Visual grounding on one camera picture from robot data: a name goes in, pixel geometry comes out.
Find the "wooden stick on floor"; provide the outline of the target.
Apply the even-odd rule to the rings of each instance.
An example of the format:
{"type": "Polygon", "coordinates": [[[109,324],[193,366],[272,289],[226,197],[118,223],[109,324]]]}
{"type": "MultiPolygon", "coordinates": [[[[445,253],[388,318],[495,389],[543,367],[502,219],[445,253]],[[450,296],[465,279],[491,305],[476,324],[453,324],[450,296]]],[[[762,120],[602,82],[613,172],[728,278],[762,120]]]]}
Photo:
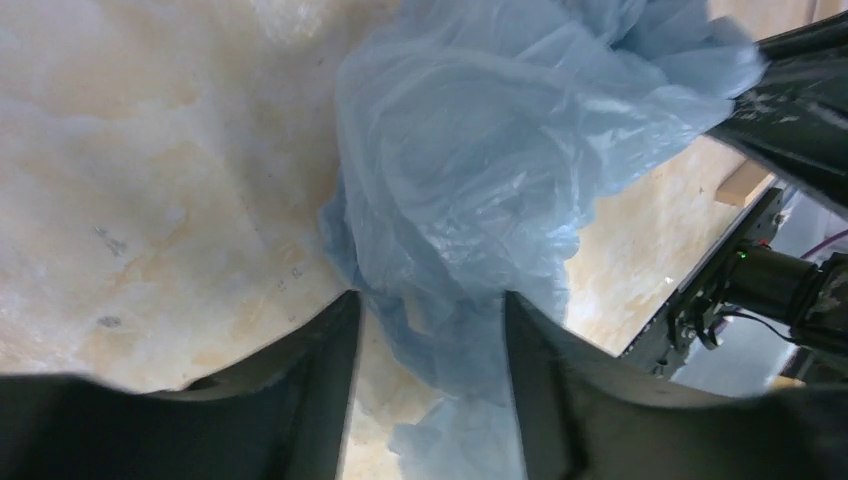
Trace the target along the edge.
{"type": "Polygon", "coordinates": [[[717,188],[715,200],[733,207],[748,207],[774,179],[771,171],[753,160],[745,160],[717,188]]]}

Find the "light blue plastic trash bag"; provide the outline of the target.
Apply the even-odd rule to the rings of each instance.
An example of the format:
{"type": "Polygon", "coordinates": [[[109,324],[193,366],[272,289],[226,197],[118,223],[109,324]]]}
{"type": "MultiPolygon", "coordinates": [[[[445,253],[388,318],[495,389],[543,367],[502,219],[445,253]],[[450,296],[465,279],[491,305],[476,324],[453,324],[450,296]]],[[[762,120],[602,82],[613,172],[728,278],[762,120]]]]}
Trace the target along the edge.
{"type": "Polygon", "coordinates": [[[325,248],[439,393],[405,479],[521,479],[503,295],[561,320],[595,200],[727,119],[762,77],[703,1],[404,1],[343,61],[325,248]]]}

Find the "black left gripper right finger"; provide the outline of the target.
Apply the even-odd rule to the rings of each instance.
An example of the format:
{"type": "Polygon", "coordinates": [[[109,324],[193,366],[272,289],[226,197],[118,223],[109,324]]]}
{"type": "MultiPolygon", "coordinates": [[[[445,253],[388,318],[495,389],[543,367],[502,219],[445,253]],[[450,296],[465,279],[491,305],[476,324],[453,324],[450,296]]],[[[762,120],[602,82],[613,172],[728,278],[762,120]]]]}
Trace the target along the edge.
{"type": "Polygon", "coordinates": [[[531,479],[843,479],[847,391],[732,399],[608,355],[523,296],[504,298],[509,373],[531,479]]]}

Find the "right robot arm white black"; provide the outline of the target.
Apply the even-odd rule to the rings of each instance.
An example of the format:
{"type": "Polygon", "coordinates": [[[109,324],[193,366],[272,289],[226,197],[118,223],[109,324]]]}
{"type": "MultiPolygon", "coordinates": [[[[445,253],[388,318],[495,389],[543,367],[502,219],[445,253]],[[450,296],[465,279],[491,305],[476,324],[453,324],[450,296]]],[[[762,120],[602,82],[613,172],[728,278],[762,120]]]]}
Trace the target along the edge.
{"type": "Polygon", "coordinates": [[[775,174],[622,352],[671,380],[714,371],[812,384],[847,382],[847,246],[790,254],[774,240],[798,201],[847,212],[847,16],[760,44],[764,79],[713,137],[775,174]]]}

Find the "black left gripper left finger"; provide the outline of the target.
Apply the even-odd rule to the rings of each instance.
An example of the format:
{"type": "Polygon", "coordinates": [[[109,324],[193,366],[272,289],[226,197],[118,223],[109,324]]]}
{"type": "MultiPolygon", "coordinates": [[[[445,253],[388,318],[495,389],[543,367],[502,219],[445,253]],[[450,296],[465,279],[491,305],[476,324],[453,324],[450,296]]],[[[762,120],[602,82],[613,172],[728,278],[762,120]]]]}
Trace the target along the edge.
{"type": "Polygon", "coordinates": [[[71,374],[1,379],[5,479],[333,479],[362,311],[348,291],[302,327],[181,390],[71,374]]]}

